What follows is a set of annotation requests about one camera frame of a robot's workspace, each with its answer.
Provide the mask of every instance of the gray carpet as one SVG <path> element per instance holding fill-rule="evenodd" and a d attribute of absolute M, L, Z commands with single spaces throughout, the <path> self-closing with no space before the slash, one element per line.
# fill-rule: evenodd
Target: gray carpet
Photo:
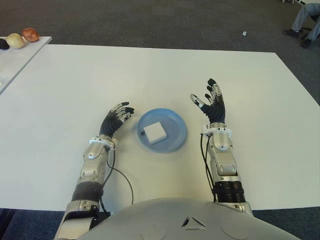
<path fill-rule="evenodd" d="M 319 104 L 320 40 L 303 49 L 281 33 L 300 7 L 279 0 L 1 0 L 0 36 L 33 27 L 52 44 L 275 52 Z M 303 240 L 320 239 L 319 207 L 254 215 Z M 4 239 L 51 239 L 61 217 L 19 210 Z"/>

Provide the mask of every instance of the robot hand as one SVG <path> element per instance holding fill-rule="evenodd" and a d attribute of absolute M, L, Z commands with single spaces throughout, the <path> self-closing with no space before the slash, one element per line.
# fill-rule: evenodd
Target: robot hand
<path fill-rule="evenodd" d="M 114 106 L 106 115 L 100 128 L 99 135 L 106 135 L 110 138 L 134 113 L 132 107 L 126 107 L 129 102 L 122 102 Z"/>
<path fill-rule="evenodd" d="M 216 81 L 212 78 L 209 79 L 208 86 L 206 88 L 209 90 L 211 96 L 209 94 L 205 94 L 204 96 L 209 100 L 210 105 L 205 104 L 194 94 L 191 94 L 190 98 L 201 109 L 201 111 L 208 116 L 210 124 L 224 124 L 226 110 L 221 90 Z"/>

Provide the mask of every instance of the white table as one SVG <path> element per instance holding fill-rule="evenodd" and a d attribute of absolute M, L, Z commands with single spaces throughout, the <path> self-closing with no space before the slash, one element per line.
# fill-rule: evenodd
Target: white table
<path fill-rule="evenodd" d="M 320 108 L 275 53 L 46 45 L 0 95 L 0 207 L 63 211 L 88 140 L 109 109 L 130 101 L 134 117 L 115 134 L 116 167 L 135 202 L 212 199 L 200 151 L 208 119 L 191 102 L 214 78 L 246 199 L 253 210 L 320 205 Z M 185 121 L 185 144 L 154 153 L 137 136 L 155 108 Z M 105 187 L 110 211 L 130 202 L 117 173 Z"/>
<path fill-rule="evenodd" d="M 0 94 L 37 52 L 52 40 L 50 36 L 41 36 L 36 42 L 28 42 L 24 37 L 22 39 L 24 40 L 24 47 L 20 49 L 12 47 L 7 50 L 0 49 Z"/>

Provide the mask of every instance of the black cable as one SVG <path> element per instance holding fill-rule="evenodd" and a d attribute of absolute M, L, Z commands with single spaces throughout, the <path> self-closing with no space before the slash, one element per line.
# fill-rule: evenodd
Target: black cable
<path fill-rule="evenodd" d="M 106 208 L 105 208 L 105 205 L 104 205 L 104 202 L 102 201 L 102 197 L 100 198 L 100 205 L 101 205 L 102 210 L 103 210 L 103 212 L 105 213 L 105 215 L 106 215 L 107 217 L 109 217 L 109 216 L 110 216 L 110 213 L 107 212 L 107 210 L 106 210 Z"/>
<path fill-rule="evenodd" d="M 116 162 L 116 151 L 113 151 L 113 163 L 112 163 L 112 168 L 111 168 L 108 176 L 107 176 L 106 179 L 104 180 L 102 187 L 105 187 L 106 182 L 107 182 L 108 179 L 110 178 L 110 175 L 112 174 L 112 171 L 114 170 L 115 162 Z"/>
<path fill-rule="evenodd" d="M 208 142 L 207 142 L 207 149 L 206 149 L 207 152 L 208 152 L 209 140 L 210 140 L 210 137 L 209 137 Z M 205 154 L 204 154 L 204 149 L 203 149 L 203 146 L 202 146 L 202 141 L 203 141 L 203 135 L 201 134 L 201 138 L 200 138 L 201 154 L 202 154 L 203 161 L 204 161 L 204 164 L 205 164 L 205 170 L 207 171 L 207 173 L 208 173 L 208 175 L 209 175 L 209 177 L 210 177 L 211 183 L 213 183 L 214 180 L 213 180 L 213 178 L 212 178 L 211 172 L 210 172 L 209 167 L 208 167 L 208 164 L 207 164 L 207 158 L 205 157 Z"/>
<path fill-rule="evenodd" d="M 120 173 L 126 179 L 126 181 L 128 182 L 128 184 L 130 186 L 130 189 L 131 189 L 131 205 L 134 204 L 134 190 L 132 189 L 132 186 L 131 186 L 131 183 L 130 183 L 129 179 L 120 170 L 116 169 L 115 167 L 110 166 L 108 161 L 106 163 L 108 164 L 109 168 L 117 171 L 118 173 Z"/>
<path fill-rule="evenodd" d="M 202 142 L 203 142 L 203 134 L 201 134 L 201 138 L 200 138 L 200 148 L 201 148 L 201 154 L 202 154 L 202 157 L 203 157 L 203 161 L 204 161 L 204 164 L 205 164 L 205 172 L 206 172 L 206 176 L 207 176 L 207 179 L 208 179 L 208 182 L 209 182 L 209 186 L 210 186 L 210 190 L 213 194 L 213 201 L 216 202 L 217 199 L 216 199 L 216 191 L 215 191 L 215 182 L 213 180 L 213 177 L 211 175 L 211 172 L 209 170 L 209 167 L 208 167 L 208 163 L 207 163 L 207 154 L 208 154 L 208 145 L 209 145 L 209 140 L 210 140 L 210 137 L 208 138 L 208 141 L 206 142 L 206 150 L 205 150 L 205 154 L 204 154 L 204 149 L 203 149 L 203 145 L 202 145 Z"/>

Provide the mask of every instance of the gray trousers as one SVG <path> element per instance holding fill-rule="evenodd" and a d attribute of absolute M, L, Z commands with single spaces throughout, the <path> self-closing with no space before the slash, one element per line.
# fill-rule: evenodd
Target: gray trousers
<path fill-rule="evenodd" d="M 292 25 L 292 30 L 300 31 L 307 17 L 320 15 L 320 3 L 308 3 L 302 6 Z M 311 41 L 315 40 L 320 34 L 320 17 L 316 20 L 316 24 L 312 31 L 309 32 L 307 38 Z"/>

